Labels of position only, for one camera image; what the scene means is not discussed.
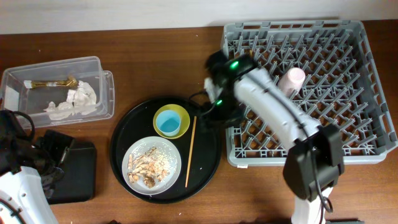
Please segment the wooden chopstick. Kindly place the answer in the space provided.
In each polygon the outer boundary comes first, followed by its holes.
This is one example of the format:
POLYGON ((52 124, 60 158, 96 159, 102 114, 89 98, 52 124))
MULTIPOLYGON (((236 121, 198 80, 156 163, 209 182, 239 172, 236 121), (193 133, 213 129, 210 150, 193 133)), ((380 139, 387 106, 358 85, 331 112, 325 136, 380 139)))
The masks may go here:
POLYGON ((194 140, 195 140, 195 130, 197 126, 197 116, 194 116, 193 118, 193 126, 192 126, 192 134, 191 134, 191 140, 190 140, 190 150, 189 150, 189 155, 188 155, 188 164, 187 164, 187 173, 186 173, 186 179, 185 179, 185 188, 188 187, 188 181, 189 181, 189 176, 190 176, 190 167, 192 163, 192 154, 193 154, 193 145, 194 145, 194 140))

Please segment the yellow-green bowl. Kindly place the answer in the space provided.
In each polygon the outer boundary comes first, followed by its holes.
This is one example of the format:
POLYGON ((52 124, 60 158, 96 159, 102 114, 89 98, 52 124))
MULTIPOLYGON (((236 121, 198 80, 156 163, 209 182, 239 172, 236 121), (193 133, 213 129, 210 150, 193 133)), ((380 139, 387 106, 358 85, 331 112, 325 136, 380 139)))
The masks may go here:
POLYGON ((181 136, 188 130, 189 126, 190 126, 190 116, 189 116, 189 113, 187 112, 187 110, 186 110, 184 107, 182 107, 182 106, 180 106, 180 105, 176 105, 176 104, 164 105, 163 107, 159 108, 158 111, 155 113, 155 116, 154 116, 154 118, 153 118, 153 127, 154 127, 155 131, 156 131, 160 136, 162 136, 163 138, 167 138, 167 139, 177 139, 177 138, 181 137, 181 136), (165 111, 165 110, 174 110, 174 111, 176 111, 176 112, 179 114, 179 116, 180 116, 180 118, 181 118, 180 131, 178 132, 177 135, 175 135, 175 136, 173 136, 173 137, 164 136, 164 135, 158 130, 158 128, 157 128, 156 125, 155 125, 155 119, 156 119, 156 117, 158 116, 158 114, 159 114, 160 112, 165 111))

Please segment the light blue cup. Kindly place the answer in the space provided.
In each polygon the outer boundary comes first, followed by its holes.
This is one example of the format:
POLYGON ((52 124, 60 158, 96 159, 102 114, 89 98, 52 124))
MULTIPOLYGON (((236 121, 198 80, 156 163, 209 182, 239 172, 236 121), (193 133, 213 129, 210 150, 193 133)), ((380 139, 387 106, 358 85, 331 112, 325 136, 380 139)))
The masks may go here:
POLYGON ((165 110, 158 114, 155 125, 164 136, 173 137, 180 131, 181 118, 176 111, 165 110))

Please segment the pink cup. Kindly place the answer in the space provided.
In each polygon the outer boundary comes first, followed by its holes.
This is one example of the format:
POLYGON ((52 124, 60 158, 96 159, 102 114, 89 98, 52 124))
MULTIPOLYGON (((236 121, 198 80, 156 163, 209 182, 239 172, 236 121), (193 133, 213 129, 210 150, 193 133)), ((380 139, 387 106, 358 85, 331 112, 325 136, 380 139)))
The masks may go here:
POLYGON ((305 78, 306 74, 301 68, 293 67, 282 76, 277 86, 286 97, 290 97, 300 91, 305 78))

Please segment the grey plate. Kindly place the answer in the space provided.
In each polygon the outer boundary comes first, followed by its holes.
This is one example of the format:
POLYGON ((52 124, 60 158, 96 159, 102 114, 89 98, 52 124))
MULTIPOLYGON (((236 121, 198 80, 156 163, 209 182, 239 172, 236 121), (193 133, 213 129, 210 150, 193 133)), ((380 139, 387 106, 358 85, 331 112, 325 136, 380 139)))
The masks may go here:
POLYGON ((173 186, 173 184, 176 183, 181 170, 182 170, 182 159, 178 149, 168 139, 156 136, 142 138, 136 141, 133 145, 131 145, 122 159, 122 166, 121 166, 122 177, 124 179, 124 182, 127 184, 128 189, 132 190, 134 193, 139 193, 148 196, 160 194, 171 188, 171 186, 173 186), (135 184, 129 183, 127 181, 127 162, 129 155, 133 153, 134 155, 138 156, 143 152, 149 150, 151 147, 158 147, 159 151, 164 152, 166 156, 169 158, 171 166, 170 174, 164 179, 163 182, 157 183, 155 187, 151 189, 147 188, 141 180, 135 184))

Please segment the food scraps with rice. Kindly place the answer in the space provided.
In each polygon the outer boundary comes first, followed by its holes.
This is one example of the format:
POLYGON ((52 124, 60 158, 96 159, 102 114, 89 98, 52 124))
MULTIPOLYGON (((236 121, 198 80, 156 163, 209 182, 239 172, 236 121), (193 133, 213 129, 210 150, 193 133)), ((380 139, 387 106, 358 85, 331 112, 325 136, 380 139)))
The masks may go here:
POLYGON ((127 181, 131 184, 140 180, 151 189, 170 174, 169 158, 158 147, 151 147, 140 155, 131 153, 127 162, 127 181))

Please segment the white napkin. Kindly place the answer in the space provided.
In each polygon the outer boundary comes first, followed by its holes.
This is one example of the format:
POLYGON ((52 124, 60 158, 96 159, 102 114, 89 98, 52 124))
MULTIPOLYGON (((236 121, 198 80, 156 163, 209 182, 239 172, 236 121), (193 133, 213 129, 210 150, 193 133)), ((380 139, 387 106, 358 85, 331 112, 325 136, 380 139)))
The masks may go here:
POLYGON ((78 113, 88 115, 96 111, 94 107, 96 99, 96 93, 91 85, 79 81, 76 90, 68 91, 67 99, 64 102, 56 105, 51 101, 44 111, 50 113, 49 118, 53 121, 63 120, 78 113))

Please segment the gold coffee stick wrapper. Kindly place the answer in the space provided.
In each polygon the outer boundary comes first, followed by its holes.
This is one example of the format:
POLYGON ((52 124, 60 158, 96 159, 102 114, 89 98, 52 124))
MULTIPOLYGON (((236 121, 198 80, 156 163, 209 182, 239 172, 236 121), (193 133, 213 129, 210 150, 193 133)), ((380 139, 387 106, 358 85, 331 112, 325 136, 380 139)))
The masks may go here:
POLYGON ((78 86, 78 81, 74 77, 68 77, 66 80, 52 80, 52 81, 32 81, 24 80, 24 86, 27 89, 41 88, 41 87, 71 87, 78 86))

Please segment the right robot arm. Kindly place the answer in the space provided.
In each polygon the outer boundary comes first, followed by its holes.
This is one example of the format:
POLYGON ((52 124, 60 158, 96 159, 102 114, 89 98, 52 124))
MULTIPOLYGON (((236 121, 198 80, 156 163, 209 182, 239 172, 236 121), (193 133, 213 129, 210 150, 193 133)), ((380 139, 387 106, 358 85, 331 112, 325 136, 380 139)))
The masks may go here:
POLYGON ((325 214, 333 212, 329 195, 345 171, 339 128, 322 126, 298 108, 248 54, 230 60, 219 50, 205 69, 209 102, 200 118, 206 127, 238 125, 244 118, 240 104, 250 107, 288 152, 283 176, 295 195, 291 223, 325 223, 325 214))

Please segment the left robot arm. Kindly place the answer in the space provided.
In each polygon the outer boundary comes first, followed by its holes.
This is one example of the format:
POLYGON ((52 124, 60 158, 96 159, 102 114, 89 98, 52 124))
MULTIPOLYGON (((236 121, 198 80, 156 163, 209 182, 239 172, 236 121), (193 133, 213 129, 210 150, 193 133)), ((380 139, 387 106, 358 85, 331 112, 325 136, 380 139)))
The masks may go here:
POLYGON ((57 223, 47 200, 75 139, 52 130, 34 137, 30 116, 1 111, 1 223, 57 223))

